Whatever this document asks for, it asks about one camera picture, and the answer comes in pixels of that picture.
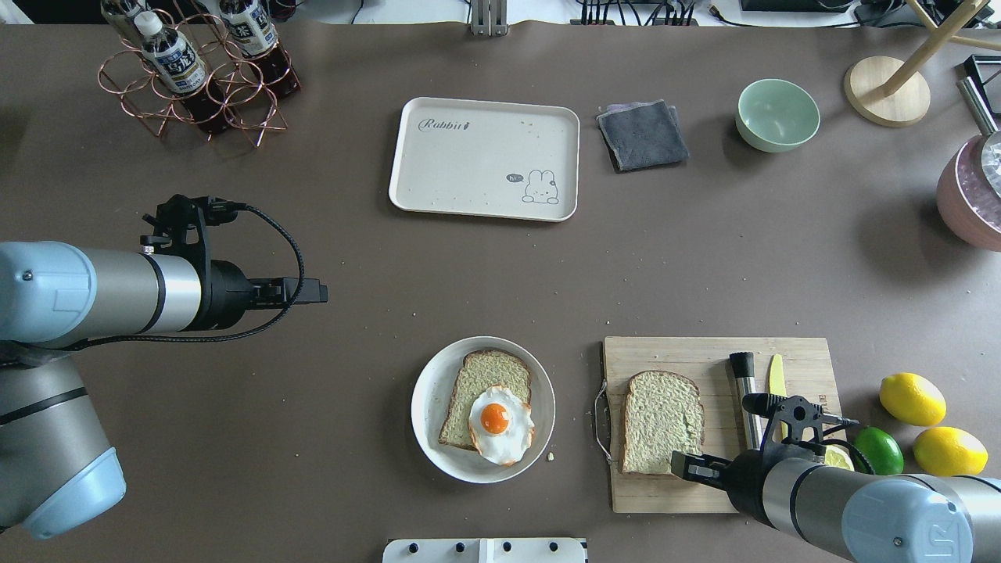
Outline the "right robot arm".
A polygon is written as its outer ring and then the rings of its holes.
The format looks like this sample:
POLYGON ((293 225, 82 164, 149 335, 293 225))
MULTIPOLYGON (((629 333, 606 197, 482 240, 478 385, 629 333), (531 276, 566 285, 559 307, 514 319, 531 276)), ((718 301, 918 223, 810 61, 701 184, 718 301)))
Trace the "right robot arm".
POLYGON ((874 476, 801 457, 767 464, 673 453, 672 471, 725 491, 742 514, 855 562, 997 562, 999 481, 874 476))

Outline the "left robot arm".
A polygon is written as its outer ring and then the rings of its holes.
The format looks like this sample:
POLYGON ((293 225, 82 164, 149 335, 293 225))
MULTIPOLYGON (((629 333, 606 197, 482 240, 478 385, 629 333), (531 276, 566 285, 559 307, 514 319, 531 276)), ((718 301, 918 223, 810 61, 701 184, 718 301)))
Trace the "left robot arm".
POLYGON ((204 240, 143 252, 4 242, 2 528, 48 539, 126 492, 123 470, 72 356, 100 343, 230 328, 248 310, 324 303, 314 278, 247 278, 204 240))

